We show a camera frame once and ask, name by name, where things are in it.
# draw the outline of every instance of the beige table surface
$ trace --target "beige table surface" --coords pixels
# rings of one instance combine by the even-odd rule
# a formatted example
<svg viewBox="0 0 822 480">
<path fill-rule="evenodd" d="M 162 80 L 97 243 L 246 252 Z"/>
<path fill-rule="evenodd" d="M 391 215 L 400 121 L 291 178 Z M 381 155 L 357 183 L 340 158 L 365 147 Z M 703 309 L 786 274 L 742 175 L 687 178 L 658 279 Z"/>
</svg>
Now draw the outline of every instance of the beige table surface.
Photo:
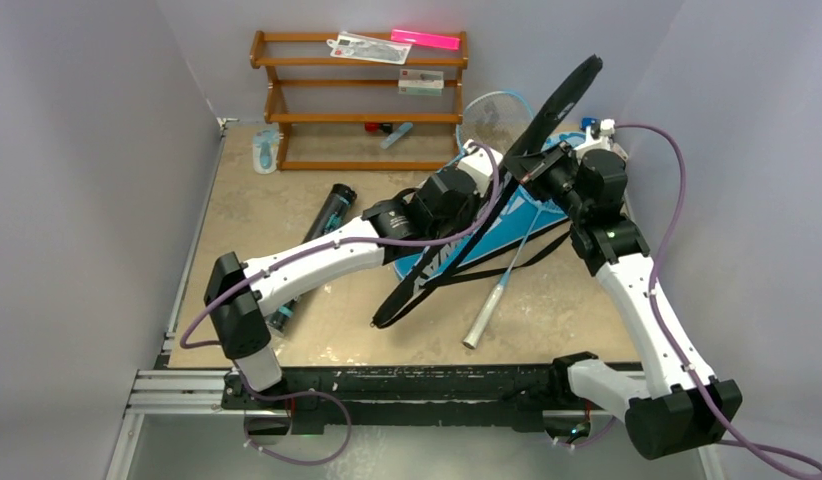
<svg viewBox="0 0 822 480">
<path fill-rule="evenodd" d="M 179 314 L 177 338 L 202 309 L 202 295 L 214 261 L 235 251 L 241 261 L 299 244 L 333 183 L 352 186 L 358 200 L 347 220 L 378 200 L 417 185 L 425 172 L 276 172 L 252 170 L 252 136 L 266 126 L 228 129 L 217 178 Z M 417 130 L 380 152 L 377 137 L 364 138 L 351 130 L 314 130 L 294 136 L 289 159 L 321 152 L 347 160 L 349 148 L 362 159 L 451 158 L 449 137 L 427 137 Z M 526 245 L 522 258 L 562 233 L 559 227 Z M 511 253 L 485 265 L 506 266 Z M 373 313 L 397 285 L 390 266 L 337 279 L 308 294 L 288 324 L 285 338 L 273 345 L 282 365 L 450 365 L 549 362 L 570 353 L 590 350 L 605 361 L 637 361 L 638 357 L 619 314 L 599 284 L 590 277 L 569 241 L 543 261 L 516 271 L 479 348 L 461 344 L 497 279 L 443 287 L 404 319 L 385 330 L 370 327 Z M 210 319 L 191 340 L 215 338 Z M 229 367 L 219 347 L 182 350 L 176 346 L 169 366 L 174 368 Z"/>
</svg>

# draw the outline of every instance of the white wall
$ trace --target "white wall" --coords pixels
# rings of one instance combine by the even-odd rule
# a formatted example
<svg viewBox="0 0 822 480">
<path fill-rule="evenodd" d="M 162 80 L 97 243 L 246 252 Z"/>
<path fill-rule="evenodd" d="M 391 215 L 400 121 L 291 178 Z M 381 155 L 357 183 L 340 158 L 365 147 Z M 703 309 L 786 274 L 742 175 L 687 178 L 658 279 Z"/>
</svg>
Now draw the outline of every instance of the white wall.
<svg viewBox="0 0 822 480">
<path fill-rule="evenodd" d="M 0 0 L 0 479 L 104 476 L 218 141 L 154 0 Z"/>
<path fill-rule="evenodd" d="M 682 0 L 637 2 L 550 2 L 546 0 L 159 0 L 161 10 L 217 116 L 260 119 L 267 77 L 249 66 L 254 32 L 466 30 L 470 66 L 465 102 L 500 89 L 516 90 L 539 107 L 588 55 L 605 70 L 574 110 L 619 114 L 643 75 Z M 321 47 L 318 55 L 327 55 Z M 333 67 L 334 72 L 343 71 Z M 283 75 L 312 75 L 314 70 Z M 376 89 L 299 89 L 286 93 L 297 111 L 411 109 L 399 95 Z M 434 110 L 436 99 L 415 100 Z"/>
<path fill-rule="evenodd" d="M 822 1 L 686 2 L 623 120 L 667 128 L 687 154 L 661 278 L 705 358 L 741 386 L 739 425 L 822 460 Z M 651 134 L 621 139 L 657 247 L 672 151 Z M 783 478 L 724 450 L 733 478 Z"/>
</svg>

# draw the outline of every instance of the wooden shelf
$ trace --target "wooden shelf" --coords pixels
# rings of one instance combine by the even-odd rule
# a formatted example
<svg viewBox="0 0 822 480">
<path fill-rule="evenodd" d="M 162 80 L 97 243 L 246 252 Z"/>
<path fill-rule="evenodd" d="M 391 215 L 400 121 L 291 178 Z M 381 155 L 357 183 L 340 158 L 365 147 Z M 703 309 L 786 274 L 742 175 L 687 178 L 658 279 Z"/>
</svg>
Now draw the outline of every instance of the wooden shelf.
<svg viewBox="0 0 822 480">
<path fill-rule="evenodd" d="M 287 150 L 290 137 L 293 134 L 291 126 L 295 123 L 440 123 L 448 125 L 460 124 L 463 120 L 463 74 L 469 62 L 469 47 L 467 34 L 442 33 L 441 35 L 454 36 L 461 39 L 461 47 L 452 57 L 409 57 L 404 65 L 367 62 L 348 58 L 335 58 L 326 54 L 325 57 L 274 57 L 268 52 L 268 45 L 272 43 L 323 43 L 326 40 L 337 38 L 337 32 L 289 32 L 270 33 L 258 30 L 252 40 L 252 49 L 249 52 L 249 62 L 252 68 L 265 68 L 269 90 L 264 105 L 264 121 L 278 123 L 281 140 L 278 148 L 277 166 L 279 170 L 437 170 L 444 163 L 440 162 L 287 162 Z M 390 33 L 364 32 L 367 37 L 390 40 Z M 450 67 L 455 68 L 455 79 L 446 80 L 445 88 L 455 89 L 455 101 L 451 113 L 290 113 L 282 92 L 283 87 L 394 87 L 398 88 L 398 80 L 377 79 L 280 79 L 276 67 L 294 66 L 356 66 L 370 67 Z"/>
</svg>

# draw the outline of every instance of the pink package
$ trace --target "pink package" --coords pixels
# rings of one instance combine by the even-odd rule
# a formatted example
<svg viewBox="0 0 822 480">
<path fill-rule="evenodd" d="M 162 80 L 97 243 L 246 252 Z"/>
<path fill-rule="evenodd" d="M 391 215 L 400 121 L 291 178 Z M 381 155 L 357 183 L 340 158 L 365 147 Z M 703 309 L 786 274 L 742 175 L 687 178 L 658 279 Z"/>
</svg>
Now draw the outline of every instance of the pink package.
<svg viewBox="0 0 822 480">
<path fill-rule="evenodd" d="M 431 33 L 409 32 L 408 30 L 393 29 L 390 32 L 390 39 L 394 42 L 411 43 L 423 47 L 443 48 L 445 50 L 458 50 L 461 39 L 456 37 L 445 37 L 443 35 L 432 35 Z"/>
</svg>

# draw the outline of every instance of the white racket grip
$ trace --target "white racket grip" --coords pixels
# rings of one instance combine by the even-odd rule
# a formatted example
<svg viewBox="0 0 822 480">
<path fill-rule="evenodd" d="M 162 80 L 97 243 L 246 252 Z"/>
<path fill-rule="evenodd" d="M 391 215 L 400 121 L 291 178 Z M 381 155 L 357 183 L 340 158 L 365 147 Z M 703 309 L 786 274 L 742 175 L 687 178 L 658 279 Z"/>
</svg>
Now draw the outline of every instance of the white racket grip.
<svg viewBox="0 0 822 480">
<path fill-rule="evenodd" d="M 482 311 L 479 312 L 476 321 L 473 322 L 473 326 L 470 327 L 470 331 L 467 332 L 467 336 L 464 337 L 463 343 L 465 347 L 475 350 L 476 347 L 479 346 L 479 340 L 482 338 L 482 334 L 485 333 L 485 328 L 487 328 L 490 317 L 493 315 L 493 311 L 496 310 L 496 305 L 499 303 L 499 299 L 502 298 L 502 292 L 504 291 L 504 285 L 497 284 L 493 287 L 490 295 L 488 295 L 488 299 L 482 306 Z"/>
</svg>

